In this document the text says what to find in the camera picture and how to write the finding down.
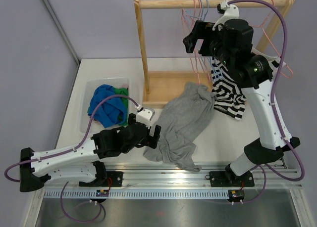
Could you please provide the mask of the blue tank top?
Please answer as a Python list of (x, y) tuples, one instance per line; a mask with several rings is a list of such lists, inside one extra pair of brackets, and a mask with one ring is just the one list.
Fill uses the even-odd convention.
[[(110, 85), (99, 86), (90, 101), (88, 116), (91, 117), (97, 105), (105, 98), (115, 95), (114, 87)], [(118, 124), (118, 115), (125, 109), (120, 97), (115, 97), (103, 103), (94, 115), (94, 120), (103, 125), (104, 128), (109, 128)]]

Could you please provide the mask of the green tank top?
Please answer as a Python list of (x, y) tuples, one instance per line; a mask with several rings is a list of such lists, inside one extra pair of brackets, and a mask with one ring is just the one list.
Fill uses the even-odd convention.
[[(128, 96), (129, 90), (127, 87), (120, 87), (120, 88), (114, 88), (114, 93), (119, 95)], [(118, 115), (118, 124), (121, 126), (127, 125), (127, 119), (128, 119), (128, 99), (125, 97), (120, 97), (122, 104), (124, 105), (125, 109), (123, 112), (120, 112)]]

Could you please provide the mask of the grey tank top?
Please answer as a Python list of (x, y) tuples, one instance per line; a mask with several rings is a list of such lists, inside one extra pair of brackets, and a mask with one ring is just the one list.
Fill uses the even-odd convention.
[(145, 148), (143, 156), (153, 162), (173, 163), (177, 167), (199, 172), (192, 155), (194, 140), (213, 117), (215, 94), (205, 85), (188, 82), (183, 93), (163, 108), (155, 125), (161, 126), (156, 149)]

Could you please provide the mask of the black white striped top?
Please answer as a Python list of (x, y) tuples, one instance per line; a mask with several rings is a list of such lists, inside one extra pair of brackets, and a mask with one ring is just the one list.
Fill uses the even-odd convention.
[(211, 77), (212, 93), (216, 96), (214, 109), (236, 120), (241, 120), (245, 111), (246, 98), (228, 75), (225, 66), (218, 60), (212, 63)]

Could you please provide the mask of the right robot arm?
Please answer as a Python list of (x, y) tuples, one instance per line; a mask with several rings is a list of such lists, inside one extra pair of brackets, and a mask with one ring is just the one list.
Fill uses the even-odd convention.
[(244, 147), (244, 152), (225, 168), (225, 181), (237, 185), (257, 165), (282, 158), (300, 140), (286, 129), (275, 96), (271, 95), (273, 75), (268, 60), (252, 52), (253, 28), (243, 19), (229, 19), (221, 29), (198, 20), (183, 39), (187, 53), (202, 40), (199, 54), (212, 56), (227, 69), (228, 75), (245, 96), (255, 118), (260, 137)]

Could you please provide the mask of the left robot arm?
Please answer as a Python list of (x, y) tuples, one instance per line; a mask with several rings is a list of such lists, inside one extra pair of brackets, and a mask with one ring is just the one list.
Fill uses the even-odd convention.
[(129, 114), (125, 127), (105, 129), (85, 137), (78, 145), (35, 152), (20, 151), (19, 190), (31, 192), (56, 181), (78, 182), (80, 186), (102, 186), (107, 171), (102, 159), (126, 154), (133, 148), (156, 149), (161, 127), (151, 125), (152, 117)]

